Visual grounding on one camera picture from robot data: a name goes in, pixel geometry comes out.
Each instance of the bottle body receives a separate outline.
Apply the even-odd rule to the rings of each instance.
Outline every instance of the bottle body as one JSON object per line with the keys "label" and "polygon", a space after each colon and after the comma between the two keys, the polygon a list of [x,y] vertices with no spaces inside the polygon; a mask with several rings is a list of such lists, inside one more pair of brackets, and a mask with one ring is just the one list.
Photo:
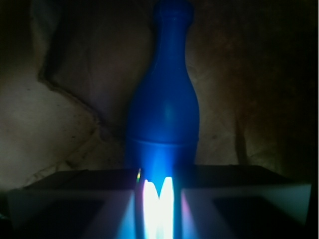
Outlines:
{"label": "bottle body", "polygon": [[192,9],[181,3],[155,9],[156,53],[128,117],[126,164],[143,168],[158,190],[175,164],[194,163],[198,142],[199,107],[184,56]]}

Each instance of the bright light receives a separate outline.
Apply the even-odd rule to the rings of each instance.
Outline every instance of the bright light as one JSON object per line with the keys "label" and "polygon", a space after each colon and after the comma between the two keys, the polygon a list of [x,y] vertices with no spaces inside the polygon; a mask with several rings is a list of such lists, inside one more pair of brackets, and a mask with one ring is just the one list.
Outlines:
{"label": "bright light", "polygon": [[166,177],[158,197],[154,183],[145,180],[143,191],[146,239],[173,238],[174,190],[171,177]]}
{"label": "bright light", "polygon": [[146,239],[156,239],[159,224],[160,200],[155,185],[145,180],[143,191],[144,234]]}

